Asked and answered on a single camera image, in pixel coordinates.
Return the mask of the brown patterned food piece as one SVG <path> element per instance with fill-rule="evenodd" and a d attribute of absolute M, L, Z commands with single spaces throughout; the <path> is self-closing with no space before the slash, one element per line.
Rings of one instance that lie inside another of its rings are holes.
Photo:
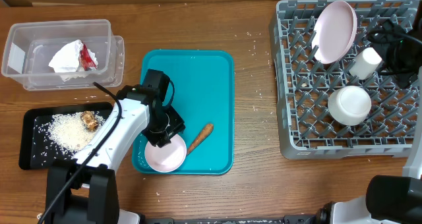
<path fill-rule="evenodd" d="M 89 132 L 94 132 L 99 127 L 99 123 L 91 111 L 82 112 L 80 118 Z"/>

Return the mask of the white paper napkin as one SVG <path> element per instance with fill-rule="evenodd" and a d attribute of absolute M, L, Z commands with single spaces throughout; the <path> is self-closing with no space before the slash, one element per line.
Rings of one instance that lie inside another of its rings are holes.
<path fill-rule="evenodd" d="M 84 43 L 81 40 L 75 40 L 64 45 L 52 58 L 48 66 L 51 67 L 56 73 L 65 72 L 84 72 L 85 70 L 81 67 L 79 57 L 82 45 Z M 97 64 L 95 53 L 90 51 L 90 56 Z"/>

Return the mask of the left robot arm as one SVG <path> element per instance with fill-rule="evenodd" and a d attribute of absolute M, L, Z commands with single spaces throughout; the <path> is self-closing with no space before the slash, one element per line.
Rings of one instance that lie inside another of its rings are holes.
<path fill-rule="evenodd" d="M 168 173 L 185 161 L 187 147 L 179 135 L 184 122 L 170 104 L 163 104 L 172 86 L 125 86 L 113 97 L 113 111 L 86 147 L 49 168 L 40 223 L 143 223 L 141 214 L 119 207 L 116 172 L 140 134 L 147 139 L 151 168 Z"/>

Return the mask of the red sauce packet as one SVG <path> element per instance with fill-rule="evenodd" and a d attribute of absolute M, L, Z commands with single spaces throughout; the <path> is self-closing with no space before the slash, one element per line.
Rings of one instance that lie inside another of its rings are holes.
<path fill-rule="evenodd" d="M 93 58 L 90 56 L 88 48 L 83 44 L 80 51 L 79 57 L 80 65 L 85 71 L 96 70 L 97 64 L 94 62 Z"/>

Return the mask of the large white dinner plate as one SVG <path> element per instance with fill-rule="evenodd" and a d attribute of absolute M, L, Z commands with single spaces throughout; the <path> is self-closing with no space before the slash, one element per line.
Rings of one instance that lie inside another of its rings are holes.
<path fill-rule="evenodd" d="M 329 4 L 317 18 L 311 42 L 317 61 L 330 64 L 340 60 L 350 50 L 357 32 L 357 16 L 345 1 Z"/>

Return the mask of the white cup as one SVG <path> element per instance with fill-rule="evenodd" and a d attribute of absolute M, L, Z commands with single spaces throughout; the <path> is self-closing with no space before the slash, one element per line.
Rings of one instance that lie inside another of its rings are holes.
<path fill-rule="evenodd" d="M 373 47 L 368 47 L 360 52 L 354 59 L 355 63 L 349 69 L 352 76 L 358 77 L 360 80 L 367 79 L 376 71 L 382 62 L 382 57 L 375 51 Z"/>

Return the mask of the small pink plate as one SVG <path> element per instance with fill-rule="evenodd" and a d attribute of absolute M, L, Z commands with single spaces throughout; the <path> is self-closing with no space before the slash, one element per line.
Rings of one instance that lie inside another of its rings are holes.
<path fill-rule="evenodd" d="M 162 148 L 146 143 L 144 157 L 147 164 L 159 173 L 169 173 L 178 169 L 187 156 L 187 147 L 184 139 L 176 134 Z"/>

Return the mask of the pale green bowl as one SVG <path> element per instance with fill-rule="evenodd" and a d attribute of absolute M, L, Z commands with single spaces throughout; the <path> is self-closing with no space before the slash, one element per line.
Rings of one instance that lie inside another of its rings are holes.
<path fill-rule="evenodd" d="M 371 110 L 368 93 L 357 86 L 346 86 L 334 91 L 328 98 L 328 110 L 331 117 L 347 126 L 363 122 Z"/>

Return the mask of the orange carrot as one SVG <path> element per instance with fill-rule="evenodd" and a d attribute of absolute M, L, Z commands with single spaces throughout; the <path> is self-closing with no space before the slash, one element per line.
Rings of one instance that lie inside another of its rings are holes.
<path fill-rule="evenodd" d="M 205 125 L 189 146 L 187 150 L 187 155 L 189 155 L 197 146 L 199 146 L 205 139 L 207 139 L 213 130 L 214 125 L 212 123 L 208 123 L 207 125 Z"/>

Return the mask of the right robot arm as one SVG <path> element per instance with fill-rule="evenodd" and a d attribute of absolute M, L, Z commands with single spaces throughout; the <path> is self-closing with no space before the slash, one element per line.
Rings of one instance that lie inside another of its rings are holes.
<path fill-rule="evenodd" d="M 414 76 L 421 81 L 421 19 L 408 33 L 395 26 L 381 27 L 367 33 L 367 39 L 380 50 L 384 61 L 378 71 L 394 76 L 399 86 L 408 87 Z M 401 177 L 377 175 L 366 195 L 348 202 L 330 202 L 319 209 L 307 223 L 420 223 L 421 222 L 421 108 L 411 153 Z"/>

